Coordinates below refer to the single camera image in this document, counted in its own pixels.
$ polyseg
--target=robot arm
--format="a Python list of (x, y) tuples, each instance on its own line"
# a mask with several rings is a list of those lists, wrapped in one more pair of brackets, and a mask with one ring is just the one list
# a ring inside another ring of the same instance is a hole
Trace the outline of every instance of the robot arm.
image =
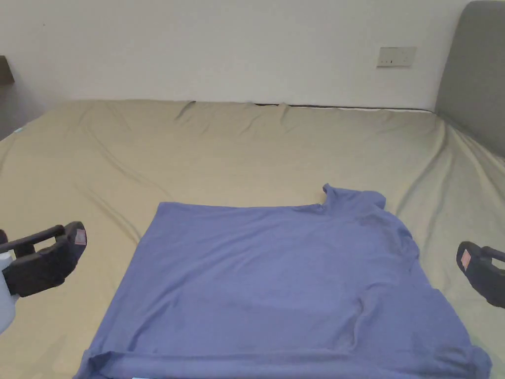
[[(52, 246), (35, 250), (35, 244), (50, 238), (56, 240)], [(61, 285), (75, 269), (86, 245), (86, 230), (79, 221), (12, 242), (0, 230), (0, 334), (14, 319), (17, 299)]]

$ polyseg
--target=mattress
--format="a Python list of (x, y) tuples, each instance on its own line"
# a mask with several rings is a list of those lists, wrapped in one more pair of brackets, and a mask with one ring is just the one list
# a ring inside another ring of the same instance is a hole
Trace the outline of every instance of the mattress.
[(0, 377), (76, 373), (159, 202), (313, 204), (325, 182), (386, 196), (431, 284), (505, 377), (505, 311), (455, 260), (464, 240), (505, 249), (503, 159), (430, 113), (156, 101), (68, 103), (0, 142), (8, 236), (73, 220), (88, 234), (64, 285), (18, 301)]

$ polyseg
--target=blue t-shirt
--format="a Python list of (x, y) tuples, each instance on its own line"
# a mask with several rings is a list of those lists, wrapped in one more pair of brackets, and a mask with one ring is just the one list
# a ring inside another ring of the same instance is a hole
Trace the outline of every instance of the blue t-shirt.
[(161, 203), (77, 378), (488, 378), (377, 192)]

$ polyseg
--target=gray headboard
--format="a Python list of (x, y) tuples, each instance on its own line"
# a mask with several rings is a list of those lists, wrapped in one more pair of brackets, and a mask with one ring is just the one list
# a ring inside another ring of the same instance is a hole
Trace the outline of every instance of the gray headboard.
[(475, 1), (463, 11), (435, 112), (505, 156), (504, 1)]

